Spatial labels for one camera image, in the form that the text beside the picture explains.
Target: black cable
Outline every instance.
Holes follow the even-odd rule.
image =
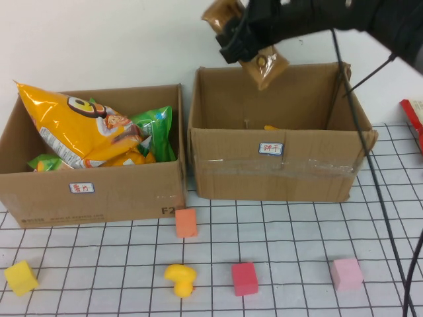
[[[340,48],[339,48],[339,44],[338,44],[338,38],[336,37],[336,33],[335,33],[334,29],[331,29],[331,32],[332,32],[333,42],[334,42],[334,46],[335,46],[335,50],[336,50],[336,56],[338,58],[339,71],[341,72],[341,74],[344,78],[343,82],[344,82],[345,91],[349,91],[349,87],[348,87],[348,81],[349,80],[348,80],[348,78],[345,74],[345,71],[344,71],[344,64],[343,64],[342,58],[341,58]],[[360,127],[360,122],[358,120],[357,111],[355,109],[354,102],[353,102],[352,97],[351,97],[351,93],[347,93],[346,96],[348,98],[348,103],[350,105],[351,115],[352,115],[352,119],[354,121],[354,125],[356,126],[358,136],[360,138],[360,141],[362,142],[364,155],[366,156],[367,161],[369,163],[371,176],[372,176],[373,181],[375,183],[377,196],[378,196],[379,202],[381,204],[383,217],[385,218],[385,224],[386,224],[386,228],[387,228],[387,231],[388,231],[389,240],[391,241],[393,253],[394,253],[394,256],[395,256],[395,261],[397,262],[399,273],[400,273],[400,276],[401,276],[401,281],[403,282],[403,285],[404,285],[404,288],[405,288],[406,287],[406,279],[405,279],[405,275],[404,275],[404,270],[403,270],[403,266],[401,265],[401,260],[399,258],[398,249],[397,249],[397,246],[395,244],[394,237],[393,237],[391,224],[389,222],[389,217],[388,217],[388,213],[386,211],[385,202],[383,201],[383,196],[382,196],[382,191],[381,191],[381,188],[380,188],[380,185],[379,185],[379,181],[377,180],[375,167],[373,165],[373,161],[371,160],[370,152],[369,152],[369,149],[367,147],[367,143],[365,141],[363,131]],[[408,297],[408,299],[409,299],[409,305],[410,305],[411,313],[412,313],[413,317],[417,317],[416,310],[414,309],[414,305],[411,301],[411,298]]]
[[[391,54],[388,58],[388,60],[383,63],[382,65],[380,65],[377,69],[375,69],[374,71],[372,71],[368,76],[366,76],[362,81],[360,81],[356,86],[352,87],[350,90],[348,90],[348,92],[345,93],[344,96],[342,96],[343,98],[346,97],[347,94],[350,94],[351,92],[355,91],[358,87],[360,87],[362,84],[364,84],[366,81],[368,81],[369,79],[371,79],[374,75],[376,75],[378,72],[380,72],[386,65],[388,65],[390,62],[394,61],[395,58],[397,58],[397,56],[395,54]]]
[[[403,317],[407,317],[407,314],[408,314],[408,301],[411,300],[410,290],[411,290],[412,276],[414,274],[414,269],[416,268],[417,259],[418,259],[418,256],[420,255],[420,250],[422,249],[422,245],[423,245],[423,231],[422,231],[422,234],[420,235],[420,239],[417,242],[416,249],[412,255],[410,269],[408,270],[407,280],[405,281]]]

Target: rubber duck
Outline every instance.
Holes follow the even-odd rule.
[[[165,271],[165,279],[175,283],[174,294],[182,299],[191,295],[196,277],[197,273],[194,269],[181,264],[172,264]]]

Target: cartoon character on bag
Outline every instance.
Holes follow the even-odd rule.
[[[119,127],[123,127],[125,131],[113,138],[112,144],[125,138],[132,138],[138,143],[144,140],[144,135],[138,126],[133,124],[127,117],[118,114],[109,107],[75,97],[69,97],[67,104],[78,114],[95,119],[98,132],[105,137],[115,134]]]
[[[123,127],[125,129],[125,132],[113,138],[112,144],[115,144],[127,137],[131,137],[139,143],[145,139],[141,129],[132,123],[132,121],[127,117],[117,114],[113,109],[110,108],[106,108],[106,113],[107,115],[105,118],[98,117],[96,119],[98,131],[103,136],[108,137],[109,135],[116,133],[119,127]]]

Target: pink foam block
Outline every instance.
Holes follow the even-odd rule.
[[[236,296],[258,293],[258,281],[253,263],[232,265],[232,279]]]
[[[330,273],[337,291],[359,289],[363,283],[363,273],[356,258],[334,260]]]

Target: packing tape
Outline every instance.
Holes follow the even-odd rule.
[[[266,159],[215,159],[204,160],[194,156],[196,172],[204,174],[263,175],[293,178],[352,177],[359,170],[357,164],[321,162],[316,159],[290,161]]]

